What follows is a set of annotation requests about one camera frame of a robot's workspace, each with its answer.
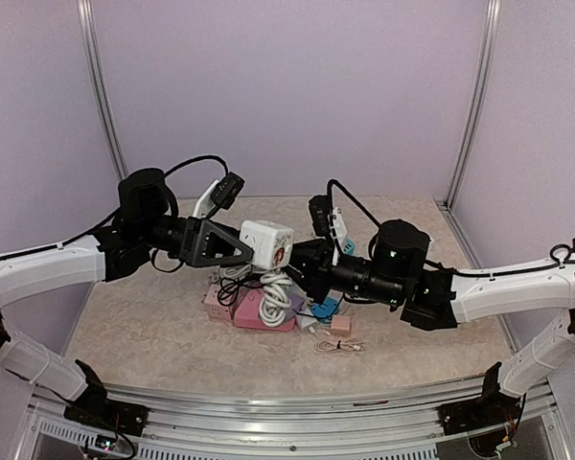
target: white adapter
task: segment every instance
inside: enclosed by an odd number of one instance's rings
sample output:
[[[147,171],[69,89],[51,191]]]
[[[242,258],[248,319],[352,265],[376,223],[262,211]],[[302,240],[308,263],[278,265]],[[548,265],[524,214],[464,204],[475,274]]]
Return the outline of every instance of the white adapter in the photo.
[[[250,264],[274,270],[289,263],[294,229],[267,220],[246,220],[242,223],[239,239],[253,249]]]
[[[301,311],[302,314],[296,314],[296,326],[301,333],[305,333],[308,328],[317,324],[317,319],[313,317],[309,307]]]

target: white cable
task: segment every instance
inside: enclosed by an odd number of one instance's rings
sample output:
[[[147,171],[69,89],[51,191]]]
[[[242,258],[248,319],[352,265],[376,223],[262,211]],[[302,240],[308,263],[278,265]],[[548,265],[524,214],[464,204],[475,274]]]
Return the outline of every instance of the white cable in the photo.
[[[273,270],[262,275],[260,283],[264,287],[260,319],[269,328],[278,328],[286,320],[286,312],[291,308],[288,290],[294,282],[283,271]]]
[[[253,266],[251,265],[237,265],[237,266],[227,266],[219,268],[219,277],[228,278],[230,280],[239,280],[245,276],[253,273]]]
[[[326,336],[325,337],[317,333],[313,327],[309,328],[309,332],[319,338],[319,341],[315,343],[315,352],[319,354],[334,352],[355,353],[364,351],[364,344],[359,338],[353,337],[346,340],[333,340],[327,338],[331,336],[328,331],[322,331],[322,334],[324,334]]]

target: charging cable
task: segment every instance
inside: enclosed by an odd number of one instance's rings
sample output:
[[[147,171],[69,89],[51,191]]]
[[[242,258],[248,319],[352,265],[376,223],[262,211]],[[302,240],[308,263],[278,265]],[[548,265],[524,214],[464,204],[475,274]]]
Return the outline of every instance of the charging cable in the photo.
[[[264,297],[260,302],[260,319],[269,328],[278,328],[286,320],[286,312],[291,308],[288,290],[294,282],[282,270],[272,270],[262,275],[260,283],[264,289]]]
[[[331,339],[328,331],[321,331],[317,333],[315,328],[311,326],[309,332],[319,339],[315,343],[315,352],[319,354],[335,353],[335,352],[362,352],[364,351],[364,344],[359,338],[348,338],[346,340]]]

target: pink block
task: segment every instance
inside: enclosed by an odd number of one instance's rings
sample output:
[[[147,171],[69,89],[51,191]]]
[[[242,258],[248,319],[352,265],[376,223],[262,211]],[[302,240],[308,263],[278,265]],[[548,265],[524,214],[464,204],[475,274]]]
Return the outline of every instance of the pink block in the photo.
[[[296,318],[291,318],[278,328],[269,328],[258,317],[258,310],[260,309],[260,302],[264,296],[262,289],[252,289],[247,292],[245,298],[242,300],[239,308],[234,313],[234,325],[238,328],[245,329],[258,329],[260,331],[279,331],[287,333],[294,329]]]
[[[333,322],[330,326],[330,334],[347,336],[352,331],[352,318],[350,316],[333,316]]]

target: metal corner post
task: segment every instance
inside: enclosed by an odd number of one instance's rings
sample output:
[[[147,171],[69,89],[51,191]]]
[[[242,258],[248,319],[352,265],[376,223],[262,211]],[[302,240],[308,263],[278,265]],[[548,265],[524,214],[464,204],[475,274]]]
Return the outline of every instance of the metal corner post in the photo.
[[[496,43],[496,33],[498,30],[498,19],[500,16],[500,1],[501,0],[488,0],[486,26],[483,42],[481,45],[479,64],[477,66],[475,86],[472,92],[471,107],[469,108],[469,116],[467,118],[467,125],[462,136],[458,161],[456,162],[456,167],[451,178],[448,198],[445,203],[450,213],[452,212],[456,203],[456,199],[460,192],[460,187],[462,186],[462,182],[467,170],[467,165],[471,157],[472,143],[475,138],[477,124],[479,123],[479,117],[483,108],[486,88],[488,87],[488,78],[490,76],[490,69],[492,67],[492,58]]]
[[[94,15],[92,12],[91,0],[77,0],[79,10],[80,29],[83,36],[83,46],[87,57],[87,66],[92,82],[92,89],[96,97],[96,105],[103,125],[104,135],[108,144],[108,150],[113,163],[113,168],[120,180],[127,177],[127,166],[122,149],[117,138],[113,115],[106,95],[104,85],[103,68],[101,66],[100,54],[96,31],[94,29]]]

